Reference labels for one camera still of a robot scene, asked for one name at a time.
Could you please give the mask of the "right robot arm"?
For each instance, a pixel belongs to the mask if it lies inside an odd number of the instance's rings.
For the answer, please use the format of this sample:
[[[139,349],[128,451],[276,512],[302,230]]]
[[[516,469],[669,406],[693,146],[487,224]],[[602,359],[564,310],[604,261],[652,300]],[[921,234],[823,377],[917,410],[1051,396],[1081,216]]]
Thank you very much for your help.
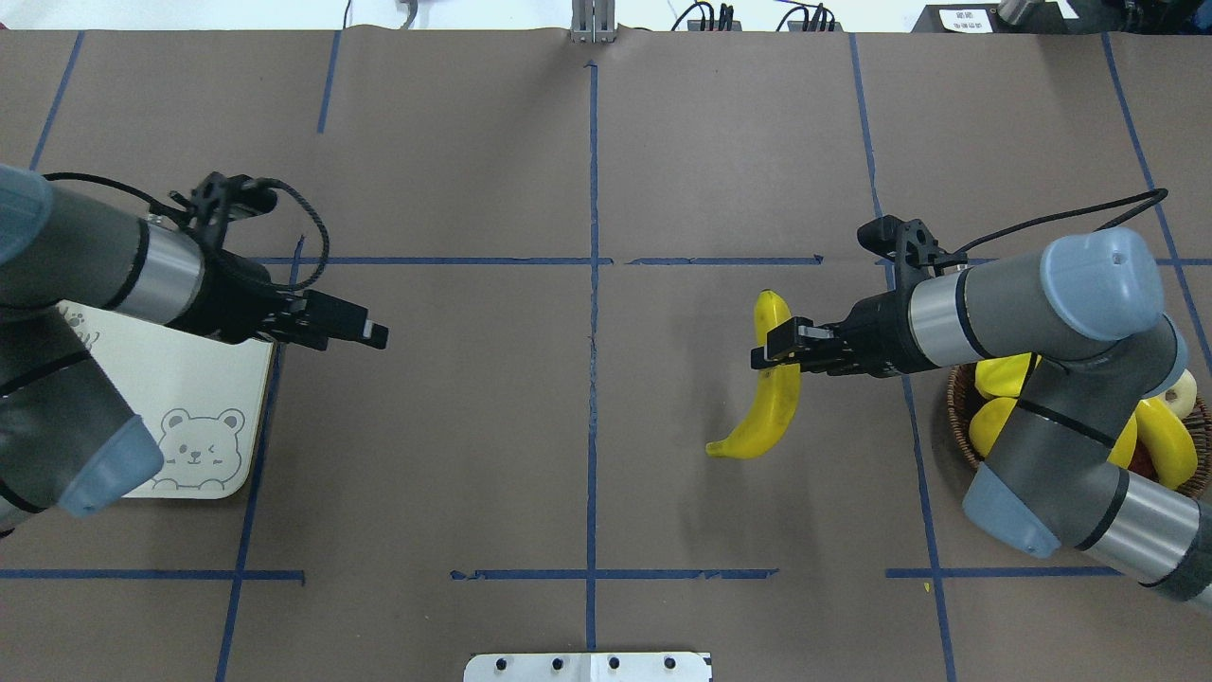
[[[1210,508],[1110,462],[1134,407],[1187,367],[1143,237],[1113,227],[978,267],[922,220],[884,216],[857,237],[892,263],[893,288],[841,322],[776,323],[751,368],[893,377],[1036,354],[964,497],[967,518],[1021,552],[1073,548],[1208,611]]]

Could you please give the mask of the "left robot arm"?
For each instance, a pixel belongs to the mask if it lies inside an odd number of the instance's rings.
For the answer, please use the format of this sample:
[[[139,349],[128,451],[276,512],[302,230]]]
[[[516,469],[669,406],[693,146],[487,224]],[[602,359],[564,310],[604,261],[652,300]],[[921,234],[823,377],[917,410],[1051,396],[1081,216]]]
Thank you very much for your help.
[[[295,199],[320,254],[299,283],[225,250],[235,220]],[[250,460],[248,407],[144,418],[82,340],[69,308],[230,346],[330,340],[384,350],[365,306],[316,290],[330,233],[284,180],[212,172],[168,202],[110,178],[2,168],[2,535],[51,509],[87,517],[137,492],[216,493]]]

